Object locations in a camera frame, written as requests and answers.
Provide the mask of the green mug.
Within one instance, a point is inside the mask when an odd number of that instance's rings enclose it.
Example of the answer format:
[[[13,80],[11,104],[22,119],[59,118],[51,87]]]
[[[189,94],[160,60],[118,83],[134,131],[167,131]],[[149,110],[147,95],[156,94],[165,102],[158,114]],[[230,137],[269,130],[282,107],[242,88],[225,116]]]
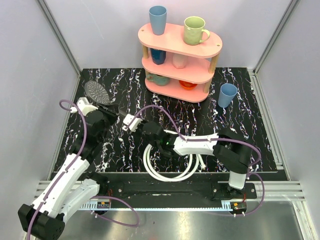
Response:
[[[211,33],[205,29],[205,20],[199,16],[189,16],[184,20],[183,41],[195,46],[207,41]]]

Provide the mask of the blue cup on shelf top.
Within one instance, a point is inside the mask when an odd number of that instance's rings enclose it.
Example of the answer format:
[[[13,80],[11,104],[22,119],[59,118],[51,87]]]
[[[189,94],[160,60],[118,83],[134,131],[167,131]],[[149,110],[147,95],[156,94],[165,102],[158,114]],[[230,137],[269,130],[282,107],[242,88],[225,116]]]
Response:
[[[160,36],[164,34],[167,22],[167,9],[164,6],[156,5],[149,9],[149,20],[152,32]]]

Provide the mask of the pink faceted cup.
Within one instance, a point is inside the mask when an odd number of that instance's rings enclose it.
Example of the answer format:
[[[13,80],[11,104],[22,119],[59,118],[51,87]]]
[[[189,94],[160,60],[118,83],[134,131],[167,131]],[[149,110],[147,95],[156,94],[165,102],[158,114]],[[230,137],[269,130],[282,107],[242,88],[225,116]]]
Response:
[[[172,56],[172,64],[176,69],[183,69],[186,67],[188,57],[182,54],[174,53]]]

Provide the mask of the dark blue cup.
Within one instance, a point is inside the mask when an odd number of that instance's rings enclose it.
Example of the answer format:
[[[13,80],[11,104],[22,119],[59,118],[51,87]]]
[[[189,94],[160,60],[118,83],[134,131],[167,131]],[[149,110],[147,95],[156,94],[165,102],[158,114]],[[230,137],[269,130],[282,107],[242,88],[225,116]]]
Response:
[[[154,49],[151,48],[150,49],[150,53],[151,53],[151,58],[152,61],[156,64],[156,65],[161,65],[165,62],[166,60],[166,51],[164,50],[160,50],[160,49]]]

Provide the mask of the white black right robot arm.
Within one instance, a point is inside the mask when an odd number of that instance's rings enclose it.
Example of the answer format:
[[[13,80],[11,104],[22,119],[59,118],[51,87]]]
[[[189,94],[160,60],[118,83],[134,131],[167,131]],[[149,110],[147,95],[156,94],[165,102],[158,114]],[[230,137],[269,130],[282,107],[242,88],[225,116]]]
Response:
[[[216,157],[229,171],[228,195],[239,198],[245,192],[245,182],[255,147],[227,129],[218,133],[200,136],[185,136],[165,130],[155,122],[141,119],[126,121],[122,127],[131,133],[140,133],[148,141],[142,161],[146,171],[162,182],[181,182],[190,178],[197,168],[206,167],[203,155]],[[158,173],[151,164],[151,150],[155,148],[167,157],[188,156],[186,169],[179,176],[169,178]]]

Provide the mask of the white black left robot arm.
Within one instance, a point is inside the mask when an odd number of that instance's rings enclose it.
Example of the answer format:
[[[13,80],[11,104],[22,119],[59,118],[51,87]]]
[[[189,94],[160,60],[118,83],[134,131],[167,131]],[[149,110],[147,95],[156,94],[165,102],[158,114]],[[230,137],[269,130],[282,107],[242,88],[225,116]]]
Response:
[[[115,106],[74,106],[83,128],[76,136],[69,154],[50,184],[32,204],[23,204],[18,217],[27,238],[57,240],[71,216],[92,197],[108,193],[108,178],[95,171],[87,173],[82,184],[71,190],[78,178],[90,167],[110,126],[118,119]]]

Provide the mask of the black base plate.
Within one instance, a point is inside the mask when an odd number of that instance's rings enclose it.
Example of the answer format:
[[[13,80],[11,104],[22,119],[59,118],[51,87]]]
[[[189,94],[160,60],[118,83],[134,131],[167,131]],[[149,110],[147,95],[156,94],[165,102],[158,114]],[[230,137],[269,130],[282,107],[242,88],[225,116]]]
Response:
[[[228,173],[197,172],[187,180],[162,182],[146,172],[107,172],[110,193],[135,209],[205,209],[221,207],[222,201],[256,200],[253,183],[231,189]]]

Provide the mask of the teal ceramic mug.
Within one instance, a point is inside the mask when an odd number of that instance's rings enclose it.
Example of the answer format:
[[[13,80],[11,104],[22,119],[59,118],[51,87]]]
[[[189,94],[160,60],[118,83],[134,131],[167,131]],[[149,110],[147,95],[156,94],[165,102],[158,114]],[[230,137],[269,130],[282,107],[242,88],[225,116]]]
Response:
[[[146,79],[150,82],[155,83],[158,86],[166,86],[170,82],[170,78],[154,73],[147,74]]]

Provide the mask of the pink three-tier shelf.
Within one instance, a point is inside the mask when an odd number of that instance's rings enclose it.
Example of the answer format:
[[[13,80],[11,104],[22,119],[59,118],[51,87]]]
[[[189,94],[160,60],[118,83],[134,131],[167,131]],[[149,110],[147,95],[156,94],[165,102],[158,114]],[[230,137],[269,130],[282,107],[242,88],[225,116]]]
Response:
[[[155,35],[150,23],[139,29],[145,85],[153,93],[199,103],[209,95],[223,42],[211,32],[208,40],[188,45],[183,32],[182,25],[171,23],[162,35]]]

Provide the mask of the blue cup on table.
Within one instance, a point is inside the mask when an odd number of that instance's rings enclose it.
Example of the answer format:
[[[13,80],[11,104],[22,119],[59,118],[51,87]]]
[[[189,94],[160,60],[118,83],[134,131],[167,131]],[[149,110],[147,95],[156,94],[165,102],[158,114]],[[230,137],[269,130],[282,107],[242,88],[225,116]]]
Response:
[[[231,101],[234,99],[238,89],[231,83],[225,83],[220,87],[218,106],[221,108],[227,108]]]

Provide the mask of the grey shower head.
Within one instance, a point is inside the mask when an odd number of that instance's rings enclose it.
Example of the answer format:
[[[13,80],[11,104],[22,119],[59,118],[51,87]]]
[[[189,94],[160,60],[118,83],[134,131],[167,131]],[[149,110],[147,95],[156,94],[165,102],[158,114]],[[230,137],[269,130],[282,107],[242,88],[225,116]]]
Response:
[[[114,105],[110,100],[109,93],[107,90],[97,81],[90,80],[84,85],[84,91],[86,96],[90,99],[94,106],[99,108],[99,104],[101,105]],[[119,116],[125,117],[127,113],[119,108]]]

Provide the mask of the orange bowl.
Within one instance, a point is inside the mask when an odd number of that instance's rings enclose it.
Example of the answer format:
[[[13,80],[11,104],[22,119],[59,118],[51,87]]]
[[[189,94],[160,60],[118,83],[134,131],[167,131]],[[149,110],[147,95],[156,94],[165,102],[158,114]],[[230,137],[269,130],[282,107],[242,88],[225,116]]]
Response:
[[[192,90],[195,87],[197,87],[196,83],[191,83],[191,82],[187,82],[187,81],[183,81],[183,80],[179,80],[179,84],[185,90]]]

